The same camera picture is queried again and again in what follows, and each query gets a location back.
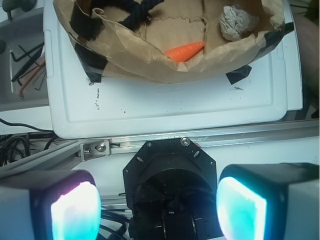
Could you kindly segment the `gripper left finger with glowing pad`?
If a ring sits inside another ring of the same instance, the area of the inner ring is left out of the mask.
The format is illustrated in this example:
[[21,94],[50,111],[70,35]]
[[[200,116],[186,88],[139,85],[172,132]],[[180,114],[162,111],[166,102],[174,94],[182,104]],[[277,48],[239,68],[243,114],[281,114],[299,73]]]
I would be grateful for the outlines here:
[[2,240],[94,240],[101,197],[86,170],[9,170],[0,174]]

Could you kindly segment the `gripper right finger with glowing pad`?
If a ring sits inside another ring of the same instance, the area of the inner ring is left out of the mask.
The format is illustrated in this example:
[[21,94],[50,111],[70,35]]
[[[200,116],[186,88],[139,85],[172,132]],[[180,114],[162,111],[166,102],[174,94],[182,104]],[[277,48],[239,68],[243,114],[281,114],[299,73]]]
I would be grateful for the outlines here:
[[227,240],[318,240],[320,167],[230,164],[220,174],[216,209]]

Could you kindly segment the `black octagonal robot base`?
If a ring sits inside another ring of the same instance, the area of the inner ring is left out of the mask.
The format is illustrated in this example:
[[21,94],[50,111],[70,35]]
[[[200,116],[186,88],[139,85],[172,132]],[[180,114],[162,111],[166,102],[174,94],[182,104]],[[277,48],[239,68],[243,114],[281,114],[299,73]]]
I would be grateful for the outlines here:
[[146,142],[123,169],[128,232],[134,240],[210,240],[222,236],[216,162],[192,141]]

